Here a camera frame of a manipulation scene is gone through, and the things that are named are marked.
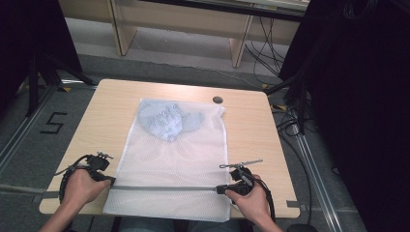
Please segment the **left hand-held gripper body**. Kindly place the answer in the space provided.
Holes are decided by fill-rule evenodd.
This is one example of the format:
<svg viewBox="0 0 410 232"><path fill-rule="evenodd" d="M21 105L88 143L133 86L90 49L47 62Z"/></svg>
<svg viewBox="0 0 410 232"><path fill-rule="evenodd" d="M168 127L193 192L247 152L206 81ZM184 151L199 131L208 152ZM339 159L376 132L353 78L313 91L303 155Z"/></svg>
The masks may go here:
<svg viewBox="0 0 410 232"><path fill-rule="evenodd" d="M87 170L89 174L91 176L100 175L101 171L105 171L110 165L109 159L112 159L112 156L104 152L97 152L95 155L87 155L86 163L88 164Z"/></svg>

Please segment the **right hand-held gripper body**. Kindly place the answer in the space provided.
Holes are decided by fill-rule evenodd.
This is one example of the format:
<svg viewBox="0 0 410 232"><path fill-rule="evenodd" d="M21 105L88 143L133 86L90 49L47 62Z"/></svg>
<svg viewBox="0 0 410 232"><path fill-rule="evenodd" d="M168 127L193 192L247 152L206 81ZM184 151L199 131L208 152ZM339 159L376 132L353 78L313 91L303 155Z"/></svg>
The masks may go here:
<svg viewBox="0 0 410 232"><path fill-rule="evenodd" d="M255 178L247 168L248 164L252 164L251 161L239 162L235 164L221 164L220 168L232 168L232 171L229 172L235 184L233 184L231 190L240 194L247 195L253 189L253 184Z"/></svg>

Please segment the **white mesh laundry bag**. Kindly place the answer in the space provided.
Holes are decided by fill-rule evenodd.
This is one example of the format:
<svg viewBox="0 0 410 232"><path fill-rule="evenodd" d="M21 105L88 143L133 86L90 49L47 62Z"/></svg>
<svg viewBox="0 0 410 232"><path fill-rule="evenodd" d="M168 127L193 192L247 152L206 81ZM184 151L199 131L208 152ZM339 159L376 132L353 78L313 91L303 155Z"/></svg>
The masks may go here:
<svg viewBox="0 0 410 232"><path fill-rule="evenodd" d="M133 119L103 211L117 216L178 218L225 222L230 200L215 187L227 185L225 108L216 103L176 102L185 112L201 112L198 130L185 132L172 142L157 139Z"/></svg>

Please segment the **person's right hand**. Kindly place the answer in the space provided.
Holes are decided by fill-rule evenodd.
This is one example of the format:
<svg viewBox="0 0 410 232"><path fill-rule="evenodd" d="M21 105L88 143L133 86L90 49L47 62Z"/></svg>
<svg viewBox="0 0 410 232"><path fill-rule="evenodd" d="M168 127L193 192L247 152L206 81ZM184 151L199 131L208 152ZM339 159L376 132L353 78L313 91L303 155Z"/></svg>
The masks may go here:
<svg viewBox="0 0 410 232"><path fill-rule="evenodd" d="M254 224L261 226L272 220L266 193L257 182L254 182L251 192L247 195L240 195L230 189L225 194L236 203L243 216Z"/></svg>

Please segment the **person's left hand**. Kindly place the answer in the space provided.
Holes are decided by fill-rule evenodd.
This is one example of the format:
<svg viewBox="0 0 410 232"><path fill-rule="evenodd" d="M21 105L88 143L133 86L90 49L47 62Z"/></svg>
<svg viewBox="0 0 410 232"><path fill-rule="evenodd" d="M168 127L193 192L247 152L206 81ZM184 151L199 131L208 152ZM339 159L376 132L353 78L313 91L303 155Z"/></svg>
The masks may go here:
<svg viewBox="0 0 410 232"><path fill-rule="evenodd" d="M95 181L85 169L76 169L66 185L63 203L73 202L82 208L94 201L110 184L109 180Z"/></svg>

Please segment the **person's legs in jeans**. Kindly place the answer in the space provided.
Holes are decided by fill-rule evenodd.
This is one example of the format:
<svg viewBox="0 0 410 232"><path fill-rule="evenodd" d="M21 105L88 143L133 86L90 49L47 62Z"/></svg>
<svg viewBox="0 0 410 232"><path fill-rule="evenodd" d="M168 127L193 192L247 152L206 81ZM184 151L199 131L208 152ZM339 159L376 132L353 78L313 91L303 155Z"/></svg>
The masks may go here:
<svg viewBox="0 0 410 232"><path fill-rule="evenodd" d="M119 232L241 232L237 220L191 221L150 217L123 217Z"/></svg>

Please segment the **black round stool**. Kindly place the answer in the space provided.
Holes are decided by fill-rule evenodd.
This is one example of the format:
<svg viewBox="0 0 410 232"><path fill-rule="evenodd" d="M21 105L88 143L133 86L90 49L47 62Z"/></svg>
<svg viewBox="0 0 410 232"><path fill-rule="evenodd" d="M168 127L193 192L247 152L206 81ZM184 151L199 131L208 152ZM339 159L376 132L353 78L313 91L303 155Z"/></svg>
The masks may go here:
<svg viewBox="0 0 410 232"><path fill-rule="evenodd" d="M310 224L292 224L286 228L286 232L318 232L318 230Z"/></svg>

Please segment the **light blue garment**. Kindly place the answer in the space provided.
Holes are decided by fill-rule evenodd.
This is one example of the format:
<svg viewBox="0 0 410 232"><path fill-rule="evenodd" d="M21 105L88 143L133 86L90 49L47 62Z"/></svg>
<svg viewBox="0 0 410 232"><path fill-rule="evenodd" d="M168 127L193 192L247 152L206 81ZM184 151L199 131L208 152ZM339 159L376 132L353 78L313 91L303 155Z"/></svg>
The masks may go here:
<svg viewBox="0 0 410 232"><path fill-rule="evenodd" d="M157 139L172 142L185 132L201 127L204 115L201 112L185 112L174 101L143 101L139 105L137 121Z"/></svg>

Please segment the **black metal stand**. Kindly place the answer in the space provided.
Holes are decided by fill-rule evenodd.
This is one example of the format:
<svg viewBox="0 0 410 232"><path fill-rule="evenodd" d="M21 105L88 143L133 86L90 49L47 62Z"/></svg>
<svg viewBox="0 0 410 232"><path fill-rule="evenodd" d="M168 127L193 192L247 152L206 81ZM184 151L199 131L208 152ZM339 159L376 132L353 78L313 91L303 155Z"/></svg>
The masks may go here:
<svg viewBox="0 0 410 232"><path fill-rule="evenodd" d="M62 79L57 71L63 70L89 86L96 86L97 82L87 77L82 71L77 71L62 60L47 54L37 52L32 56L29 65L29 108L26 116L30 117L40 106L39 77L47 86L59 86Z"/></svg>
<svg viewBox="0 0 410 232"><path fill-rule="evenodd" d="M264 93L269 96L285 87L288 88L284 97L284 102L287 105L296 108L296 122L299 128L299 134L301 135L305 134L304 122L308 93L306 82L306 77L303 74L296 73L290 78L282 81L280 84L264 90Z"/></svg>

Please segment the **black curtain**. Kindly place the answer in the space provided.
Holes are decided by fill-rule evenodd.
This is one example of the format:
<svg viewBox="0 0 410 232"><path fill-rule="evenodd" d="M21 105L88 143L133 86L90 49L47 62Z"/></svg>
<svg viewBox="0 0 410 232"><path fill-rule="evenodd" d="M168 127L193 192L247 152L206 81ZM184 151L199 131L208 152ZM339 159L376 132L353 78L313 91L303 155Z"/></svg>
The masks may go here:
<svg viewBox="0 0 410 232"><path fill-rule="evenodd" d="M410 232L410 0L310 0L298 73L367 232Z"/></svg>
<svg viewBox="0 0 410 232"><path fill-rule="evenodd" d="M37 52L82 71L59 0L0 0L0 111L12 100Z"/></svg>

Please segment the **light wooden desk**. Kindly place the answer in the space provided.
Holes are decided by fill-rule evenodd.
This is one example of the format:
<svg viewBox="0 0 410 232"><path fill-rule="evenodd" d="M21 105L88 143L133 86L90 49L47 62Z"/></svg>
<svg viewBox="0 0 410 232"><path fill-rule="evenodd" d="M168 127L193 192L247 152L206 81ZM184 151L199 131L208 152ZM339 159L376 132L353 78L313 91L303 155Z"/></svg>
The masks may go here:
<svg viewBox="0 0 410 232"><path fill-rule="evenodd" d="M64 16L109 23L124 56L138 28L227 38L232 66L240 66L247 41L289 45L309 0L222 0L222 9L175 6L145 0L58 0Z"/></svg>

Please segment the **grey metal floor rail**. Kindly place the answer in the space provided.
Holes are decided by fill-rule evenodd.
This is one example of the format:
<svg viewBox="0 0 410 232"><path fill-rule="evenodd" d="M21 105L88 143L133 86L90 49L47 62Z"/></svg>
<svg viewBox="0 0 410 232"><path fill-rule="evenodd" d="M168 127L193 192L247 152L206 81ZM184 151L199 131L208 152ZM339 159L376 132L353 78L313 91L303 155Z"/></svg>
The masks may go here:
<svg viewBox="0 0 410 232"><path fill-rule="evenodd" d="M44 111L47 102L56 92L56 87L45 88L39 99L38 107L29 116L26 116L24 118L13 136L8 140L6 145L0 151L0 175L6 169L7 165L21 146L23 140L27 137L31 129L37 123L38 119Z"/></svg>
<svg viewBox="0 0 410 232"><path fill-rule="evenodd" d="M292 130L296 133L296 140L301 150L302 160L307 167L307 174L310 177L310 182L317 195L318 202L321 206L324 218L327 221L330 232L343 232L336 208L327 192L325 184L319 173L312 152L308 146L306 137L301 133L299 127L294 125Z"/></svg>

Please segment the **grey metal cross rail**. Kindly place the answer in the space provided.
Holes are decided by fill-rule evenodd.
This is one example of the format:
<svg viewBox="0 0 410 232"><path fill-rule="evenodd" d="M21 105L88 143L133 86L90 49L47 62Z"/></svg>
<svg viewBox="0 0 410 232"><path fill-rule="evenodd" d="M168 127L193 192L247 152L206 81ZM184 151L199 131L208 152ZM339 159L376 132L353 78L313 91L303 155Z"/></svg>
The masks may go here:
<svg viewBox="0 0 410 232"><path fill-rule="evenodd" d="M26 188L0 184L0 191L37 194L41 198L58 198L58 191L48 191L43 188Z"/></svg>

